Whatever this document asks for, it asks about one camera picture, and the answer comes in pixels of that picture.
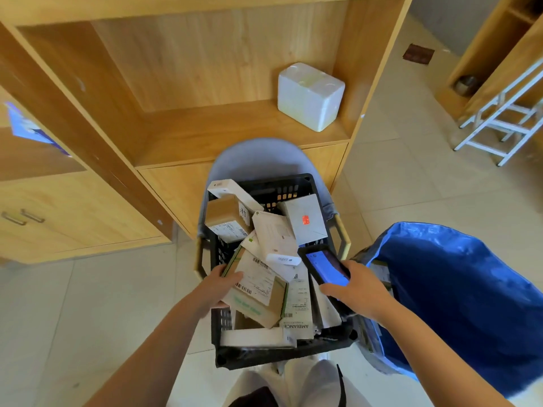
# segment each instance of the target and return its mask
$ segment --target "black crate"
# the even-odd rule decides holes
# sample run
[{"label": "black crate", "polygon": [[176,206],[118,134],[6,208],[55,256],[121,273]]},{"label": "black crate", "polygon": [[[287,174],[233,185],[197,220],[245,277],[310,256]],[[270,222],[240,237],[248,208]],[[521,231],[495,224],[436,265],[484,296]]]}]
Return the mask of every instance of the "black crate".
[{"label": "black crate", "polygon": [[[311,174],[244,181],[238,184],[270,213],[281,214],[281,211],[276,207],[276,204],[279,201],[303,197],[310,194],[316,194],[319,199],[319,204],[321,204]],[[209,200],[215,198],[215,196],[209,193]],[[335,252],[328,226],[327,232],[327,238],[307,245],[329,244],[330,248]],[[240,241],[230,244],[224,243],[215,234],[211,234],[210,242],[211,268],[219,264],[228,263],[234,254],[234,251],[241,243]],[[309,283],[309,288],[311,290],[313,289],[313,283]],[[221,346],[221,331],[231,329],[232,322],[230,309],[211,310],[211,342],[215,346],[215,365],[230,370],[311,356],[313,354],[345,348],[349,347],[358,339],[358,333],[353,326],[353,322],[348,319],[341,326],[323,329],[321,334],[316,336],[313,340],[298,340],[297,348],[240,349],[237,347]]]}]

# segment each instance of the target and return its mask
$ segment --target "blue bag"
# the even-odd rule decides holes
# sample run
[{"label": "blue bag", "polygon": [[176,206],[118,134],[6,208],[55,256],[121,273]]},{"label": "blue bag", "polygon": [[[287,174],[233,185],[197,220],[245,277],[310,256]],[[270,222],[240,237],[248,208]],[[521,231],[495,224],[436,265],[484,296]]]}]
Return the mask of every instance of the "blue bag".
[{"label": "blue bag", "polygon": [[[543,375],[543,294],[482,241],[445,226],[398,222],[354,258],[365,265],[375,259],[388,264],[400,302],[505,397]],[[372,356],[412,375],[390,333],[376,329]]]}]

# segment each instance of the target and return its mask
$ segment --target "phone screen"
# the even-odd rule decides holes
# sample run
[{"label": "phone screen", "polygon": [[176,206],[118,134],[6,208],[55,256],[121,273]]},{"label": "phone screen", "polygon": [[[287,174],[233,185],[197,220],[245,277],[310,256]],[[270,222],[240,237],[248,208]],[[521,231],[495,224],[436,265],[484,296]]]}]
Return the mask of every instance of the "phone screen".
[{"label": "phone screen", "polygon": [[325,283],[346,286],[350,276],[343,270],[343,265],[329,250],[306,254],[307,259],[320,274]]}]

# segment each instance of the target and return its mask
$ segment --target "person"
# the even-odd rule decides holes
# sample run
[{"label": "person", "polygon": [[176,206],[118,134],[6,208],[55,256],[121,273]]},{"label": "person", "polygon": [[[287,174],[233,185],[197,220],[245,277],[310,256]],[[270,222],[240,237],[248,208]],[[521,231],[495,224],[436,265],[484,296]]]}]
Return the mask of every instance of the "person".
[{"label": "person", "polygon": [[[394,337],[436,407],[511,407],[498,391],[466,364],[416,314],[387,292],[372,271],[344,261],[351,273],[346,287],[323,284],[323,294],[375,320]],[[243,273],[221,277],[215,267],[193,292],[179,301],[132,356],[85,404],[165,406],[198,324]],[[225,406],[369,406],[339,367],[328,360],[290,360],[283,376],[271,366],[245,370]]]}]

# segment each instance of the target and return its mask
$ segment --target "cabinet handle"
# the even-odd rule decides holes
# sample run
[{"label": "cabinet handle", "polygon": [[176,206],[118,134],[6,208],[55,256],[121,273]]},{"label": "cabinet handle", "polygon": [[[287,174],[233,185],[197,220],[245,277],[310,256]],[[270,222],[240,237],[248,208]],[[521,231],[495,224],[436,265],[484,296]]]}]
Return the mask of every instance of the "cabinet handle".
[{"label": "cabinet handle", "polygon": [[39,218],[29,212],[27,212],[24,208],[21,208],[21,215],[25,216],[26,218],[30,218],[31,220],[34,220],[36,222],[42,223],[45,221],[45,218]]},{"label": "cabinet handle", "polygon": [[19,224],[20,226],[27,225],[26,221],[22,221],[22,220],[18,220],[17,218],[10,217],[8,213],[6,213],[5,211],[2,212],[2,218],[5,218],[8,221],[14,222],[15,224]]}]

